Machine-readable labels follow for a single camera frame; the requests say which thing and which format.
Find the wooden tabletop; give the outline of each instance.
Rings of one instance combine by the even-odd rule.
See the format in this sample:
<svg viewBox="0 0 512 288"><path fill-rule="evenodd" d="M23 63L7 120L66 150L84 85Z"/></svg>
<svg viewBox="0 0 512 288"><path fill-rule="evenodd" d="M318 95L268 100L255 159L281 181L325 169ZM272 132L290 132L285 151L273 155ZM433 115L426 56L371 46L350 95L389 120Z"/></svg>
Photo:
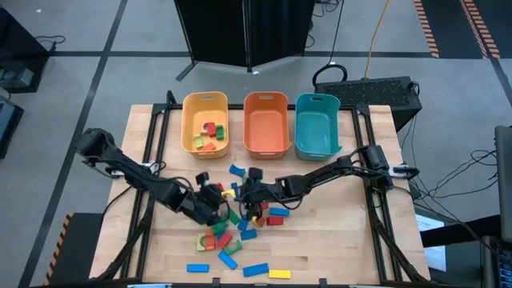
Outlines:
<svg viewBox="0 0 512 288"><path fill-rule="evenodd" d="M402 163L402 156L388 106L371 106L371 119L377 144L381 145L390 165ZM151 106L131 107L122 150L133 160L140 162L150 123ZM158 134L152 149L156 155ZM180 145L182 111L170 112L166 147L163 161L167 168L163 177L183 176L195 183L194 177L208 171L212 182L229 187L232 182L241 185L241 179L229 174L230 164L239 167L263 169L264 182L274 182L276 177L289 174L305 174L325 165L325 162L306 162L295 156L294 145L279 160L255 160L249 157L242 140L242 110L229 111L229 152L220 159L196 160ZM339 112L339 143L348 154L356 148L354 126L350 112ZM294 139L294 111L289 111L290 139ZM360 118L362 134L367 143L364 120ZM404 180L395 180L396 186L409 188ZM127 187L124 180L115 180L110 200ZM90 276L98 276L114 259L126 241L135 192L120 198L108 211L98 240ZM411 197L401 191L388 193L390 216L396 243L418 272L430 278L423 252L422 241L414 215ZM238 211L236 204L231 204ZM229 227L234 239L240 239L236 226ZM297 210L290 213L284 226L258 228L258 237L242 242L243 249L232 254L238 263L230 270L218 257L218 250L196 251L197 234L204 227L183 214L175 214L162 205L155 205L150 244L144 271L145 282L211 282L220 277L222 283L303 283L318 284L319 278L327 278L329 284L378 284L374 246L366 211L362 180L344 177L315 188ZM388 249L382 242L388 279L393 279ZM134 248L129 276L135 274L139 248ZM242 268L268 262L271 269L291 270L290 280L269 279L266 274L244 278ZM210 272L190 274L187 263L208 263Z"/></svg>

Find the orange bin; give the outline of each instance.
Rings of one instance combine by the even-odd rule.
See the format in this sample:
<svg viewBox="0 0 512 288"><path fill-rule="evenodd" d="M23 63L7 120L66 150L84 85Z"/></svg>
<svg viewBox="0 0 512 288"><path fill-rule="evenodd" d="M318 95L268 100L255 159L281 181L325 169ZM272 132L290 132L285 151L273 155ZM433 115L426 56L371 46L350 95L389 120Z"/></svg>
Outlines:
<svg viewBox="0 0 512 288"><path fill-rule="evenodd" d="M204 146L215 145L215 150L201 152L195 147L194 136L201 134L201 124L214 122L224 127L224 140L202 136ZM182 148L197 159L213 159L226 155L229 142L227 96L222 92L192 93L183 100Z"/></svg>
<svg viewBox="0 0 512 288"><path fill-rule="evenodd" d="M243 144L252 158L282 157L290 147L288 97L280 92L253 92L243 102Z"/></svg>

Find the yellow block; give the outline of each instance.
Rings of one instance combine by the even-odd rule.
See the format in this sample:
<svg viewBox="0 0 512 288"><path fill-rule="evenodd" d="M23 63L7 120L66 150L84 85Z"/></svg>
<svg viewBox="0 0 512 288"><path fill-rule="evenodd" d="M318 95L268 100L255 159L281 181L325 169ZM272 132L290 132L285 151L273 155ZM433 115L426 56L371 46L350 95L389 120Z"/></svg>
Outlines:
<svg viewBox="0 0 512 288"><path fill-rule="evenodd" d="M229 190L226 190L226 191L223 191L221 192L221 195L225 198L226 195L230 195L231 197L235 198L236 195L234 194L234 190L233 189L229 189Z"/></svg>
<svg viewBox="0 0 512 288"><path fill-rule="evenodd" d="M270 278L279 278L279 279L290 279L291 271L290 270L269 270Z"/></svg>

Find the black metal frame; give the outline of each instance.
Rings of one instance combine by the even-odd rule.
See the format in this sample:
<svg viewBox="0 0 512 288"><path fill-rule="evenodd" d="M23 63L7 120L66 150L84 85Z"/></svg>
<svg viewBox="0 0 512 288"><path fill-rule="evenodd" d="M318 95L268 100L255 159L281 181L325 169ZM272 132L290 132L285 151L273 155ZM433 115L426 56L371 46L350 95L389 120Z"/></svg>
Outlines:
<svg viewBox="0 0 512 288"><path fill-rule="evenodd" d="M144 149L144 155L143 155L143 161L148 162L150 159L150 151L154 140L154 131L156 127L156 122L158 119L158 116L163 112L163 123L162 128L160 131L160 138L158 141L158 150L156 155L156 161L161 161L163 157L163 147L165 145L166 140L166 132L167 127L169 125L169 115L171 110L181 110L183 108L182 104L177 104L176 100L174 99L174 96L170 91L167 92L167 103L166 104L154 104L153 111L151 114L151 120L150 120L150 127L148 131L148 138L146 140L146 147ZM229 110L243 110L243 104L229 104L228 105ZM288 110L295 110L295 105L288 105ZM362 131L361 131L361 125L359 122L359 115L360 112L355 106L343 106L340 108L340 110L344 111L350 111L352 113L352 120L354 122L354 132L356 137L356 143L357 146L364 146L365 143L362 140ZM374 137L374 130L371 123L370 113L361 113L363 116L362 118L365 121L366 126L366 134L368 137L368 144L374 145L375 144L375 137ZM365 194L366 194L366 205L368 210L368 215L371 217L372 213L376 213L375 210L370 209L376 209L373 199L374 194L374 186L369 180L364 180L364 187L365 187ZM135 197L135 203L134 208L132 211L132 219L130 221L130 232L128 234L128 238L133 234L133 231L138 223L138 218L140 214L141 204L142 204L142 194L143 191L137 191L137 195ZM390 218L390 211L387 203L387 197L386 194L379 194L379 202L380 207L382 208L382 219L383 224L386 229L386 232L390 236L390 238L394 241L394 235L393 235L393 227L391 225L391 218ZM153 208L154 208L154 199L150 198L148 200L147 209L150 209L151 217L149 219L150 224L146 228L143 236L142 236L142 242L140 247L140 253L138 257L138 263L137 263L137 269L136 269L136 275L135 278L132 278L133 280L137 282L142 281L142 276L144 274L144 267L146 264L146 255L147 255L147 249L149 245L149 235L150 235L150 229L151 229L151 222L152 222L152 214L153 214ZM396 282L402 281L402 273L400 266L398 264L397 259L390 253L390 258L392 262L392 269L394 274L394 281L390 282L387 280L386 276L386 268L384 266L384 257L382 254L382 246L381 246L381 237L376 231L374 227L371 227L371 233L372 233L372 240L374 245L374 252L375 252L375 262L377 265L377 271L378 271L378 278L379 282L381 284L388 282L396 284ZM126 279L128 274L128 269L130 265L130 256L127 258L126 262L124 263L122 267L122 273L120 276L120 279ZM327 281L324 278L319 279L320 287L347 287L345 285L327 285ZM173 283L174 287L211 287L212 285L215 286L215 284L220 285L220 279L213 278L213 283L204 283L204 284L192 284L192 283ZM222 286L229 286L229 287L246 287L246 285L243 284L222 284ZM298 285L272 285L272 287L289 287L294 286L297 287ZM318 285L300 285L300 287L317 287Z"/></svg>

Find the plastic bin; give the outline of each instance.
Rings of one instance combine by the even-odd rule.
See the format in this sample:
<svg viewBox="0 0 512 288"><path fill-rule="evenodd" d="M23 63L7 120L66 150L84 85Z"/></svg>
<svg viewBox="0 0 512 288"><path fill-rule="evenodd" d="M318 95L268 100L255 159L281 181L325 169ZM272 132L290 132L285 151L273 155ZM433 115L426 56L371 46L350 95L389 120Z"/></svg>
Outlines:
<svg viewBox="0 0 512 288"><path fill-rule="evenodd" d="M290 148L288 97L280 92L253 92L243 102L243 144L256 159L276 159Z"/></svg>
<svg viewBox="0 0 512 288"><path fill-rule="evenodd" d="M341 103L327 94L303 94L295 107L295 153L302 160L325 161L340 151L338 110Z"/></svg>
<svg viewBox="0 0 512 288"><path fill-rule="evenodd" d="M197 159L213 159L226 155L230 134L227 115L227 96L222 92L201 92L186 96L183 101L182 148ZM212 142L216 150L201 152L195 147L194 136L201 134L201 124L204 122L224 126L223 140L208 135L202 136L204 145Z"/></svg>

